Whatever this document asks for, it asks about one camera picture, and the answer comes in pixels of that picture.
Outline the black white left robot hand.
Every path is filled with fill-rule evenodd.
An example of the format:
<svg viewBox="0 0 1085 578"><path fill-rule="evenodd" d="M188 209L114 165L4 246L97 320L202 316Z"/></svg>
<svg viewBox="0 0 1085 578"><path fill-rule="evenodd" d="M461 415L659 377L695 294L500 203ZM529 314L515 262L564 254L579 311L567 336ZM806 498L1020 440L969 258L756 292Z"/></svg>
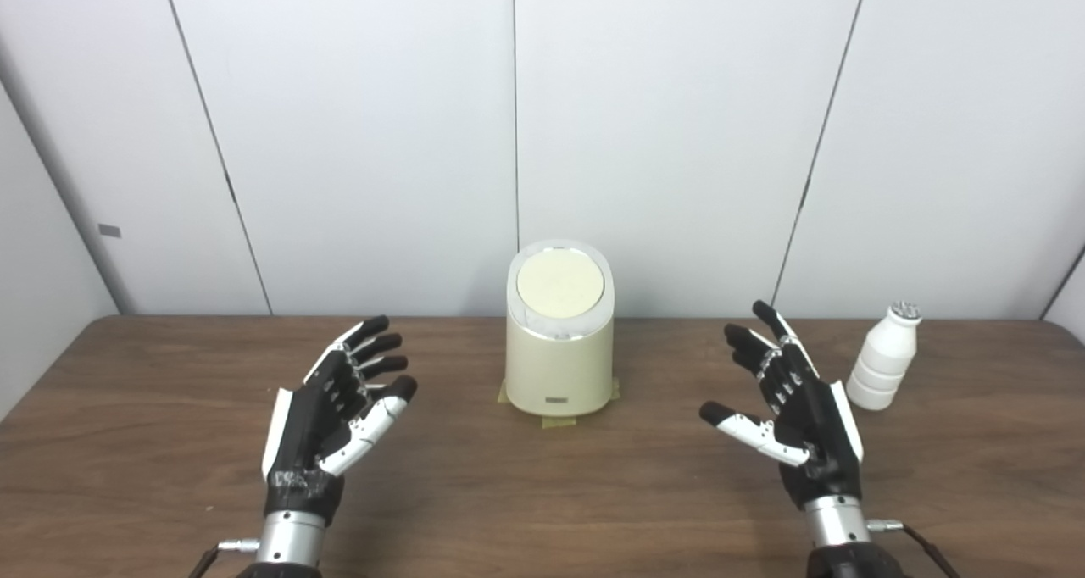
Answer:
<svg viewBox="0 0 1085 578"><path fill-rule="evenodd" d="M314 514L332 524L345 474L410 404L418 384L392 350L403 336L385 314L361 320L330 343L298 388L279 389L261 458L266 515Z"/></svg>

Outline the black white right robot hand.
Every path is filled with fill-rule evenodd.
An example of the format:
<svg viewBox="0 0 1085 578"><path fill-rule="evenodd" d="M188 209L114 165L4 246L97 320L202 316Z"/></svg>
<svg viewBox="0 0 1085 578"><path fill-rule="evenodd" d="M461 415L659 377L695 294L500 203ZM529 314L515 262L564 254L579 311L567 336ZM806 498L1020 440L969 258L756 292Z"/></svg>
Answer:
<svg viewBox="0 0 1085 578"><path fill-rule="evenodd" d="M774 459L797 509L824 497L860 500L864 448L843 385L821 378L797 332L769 303L756 300L752 311L770 327L773 339L736 324L727 324L724 336L732 361L755 380L771 416L716 401L704 402L698 414L709 426Z"/></svg>

